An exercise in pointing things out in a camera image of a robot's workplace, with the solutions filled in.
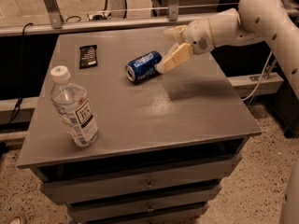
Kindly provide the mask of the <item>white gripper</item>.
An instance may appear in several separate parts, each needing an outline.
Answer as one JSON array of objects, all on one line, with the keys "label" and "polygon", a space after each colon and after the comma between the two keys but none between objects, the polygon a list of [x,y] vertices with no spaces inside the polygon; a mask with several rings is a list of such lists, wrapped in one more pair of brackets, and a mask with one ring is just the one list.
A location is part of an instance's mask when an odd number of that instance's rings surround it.
[{"label": "white gripper", "polygon": [[215,48],[209,18],[192,21],[187,27],[186,25],[180,25],[168,28],[164,30],[164,34],[177,43],[155,65],[157,72],[160,74],[188,61],[193,54],[208,53]]}]

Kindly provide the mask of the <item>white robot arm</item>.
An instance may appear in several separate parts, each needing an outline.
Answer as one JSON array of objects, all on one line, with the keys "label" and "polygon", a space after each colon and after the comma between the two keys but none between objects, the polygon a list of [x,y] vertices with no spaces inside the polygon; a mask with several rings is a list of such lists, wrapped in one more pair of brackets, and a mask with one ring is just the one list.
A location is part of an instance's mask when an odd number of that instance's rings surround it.
[{"label": "white robot arm", "polygon": [[[280,0],[240,0],[237,9],[202,17],[165,31],[175,41],[163,58],[165,71],[193,54],[223,45],[264,41],[287,82],[298,88],[298,28]],[[244,160],[205,215],[176,224],[298,224],[298,137],[286,138],[263,105],[250,109],[263,134],[242,151]]]}]

